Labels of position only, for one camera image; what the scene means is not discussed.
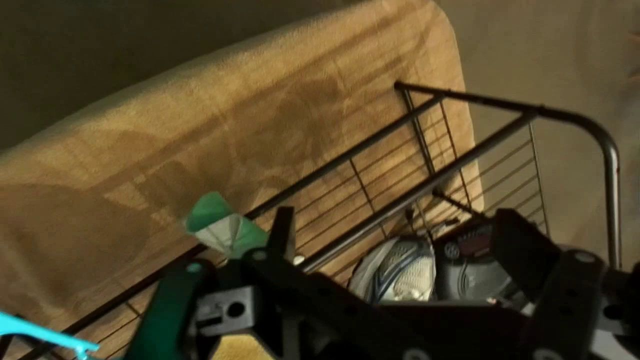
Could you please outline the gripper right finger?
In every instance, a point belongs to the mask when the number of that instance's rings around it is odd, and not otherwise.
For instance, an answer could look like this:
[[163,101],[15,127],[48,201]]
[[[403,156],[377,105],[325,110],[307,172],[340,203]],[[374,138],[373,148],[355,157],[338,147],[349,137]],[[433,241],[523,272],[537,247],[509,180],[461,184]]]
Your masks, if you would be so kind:
[[640,262],[611,268],[590,251],[561,248],[518,211],[492,218],[492,256],[534,309],[519,333],[521,360],[614,360],[594,351],[598,330],[640,360]]

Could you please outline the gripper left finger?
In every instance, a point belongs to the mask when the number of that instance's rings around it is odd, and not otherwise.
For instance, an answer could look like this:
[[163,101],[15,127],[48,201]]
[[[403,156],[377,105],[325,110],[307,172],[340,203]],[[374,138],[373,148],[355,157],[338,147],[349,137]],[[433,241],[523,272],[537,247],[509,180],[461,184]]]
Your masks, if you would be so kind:
[[293,263],[295,211],[278,208],[264,247],[219,269],[198,296],[195,354],[247,334],[279,360],[432,360],[425,339],[321,273]]

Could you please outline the white and blue sneaker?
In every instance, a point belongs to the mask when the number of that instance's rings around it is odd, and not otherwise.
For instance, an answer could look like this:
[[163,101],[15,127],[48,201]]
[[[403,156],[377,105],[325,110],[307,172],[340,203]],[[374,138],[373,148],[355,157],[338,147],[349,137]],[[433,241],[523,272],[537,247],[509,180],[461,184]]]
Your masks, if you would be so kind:
[[434,296],[436,273],[432,242],[420,235],[398,235],[359,260],[347,289],[370,305],[428,302]]

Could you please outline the grey and black sneaker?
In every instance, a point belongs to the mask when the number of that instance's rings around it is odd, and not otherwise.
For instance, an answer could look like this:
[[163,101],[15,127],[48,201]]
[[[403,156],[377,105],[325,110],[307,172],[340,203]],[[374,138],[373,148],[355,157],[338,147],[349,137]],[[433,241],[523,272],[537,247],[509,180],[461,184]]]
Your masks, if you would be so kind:
[[492,226],[469,220],[438,237],[434,244],[434,292],[439,301],[489,301],[522,310],[524,293],[490,253]]

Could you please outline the turquoise plastic hanger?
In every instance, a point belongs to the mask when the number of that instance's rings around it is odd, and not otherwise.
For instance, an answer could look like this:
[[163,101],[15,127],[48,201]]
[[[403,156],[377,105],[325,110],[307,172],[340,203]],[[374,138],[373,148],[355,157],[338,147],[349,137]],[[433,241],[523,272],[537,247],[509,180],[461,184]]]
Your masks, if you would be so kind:
[[89,360],[89,353],[96,353],[101,347],[96,342],[57,332],[0,311],[0,337],[14,335],[34,338],[44,343],[73,350],[78,360]]

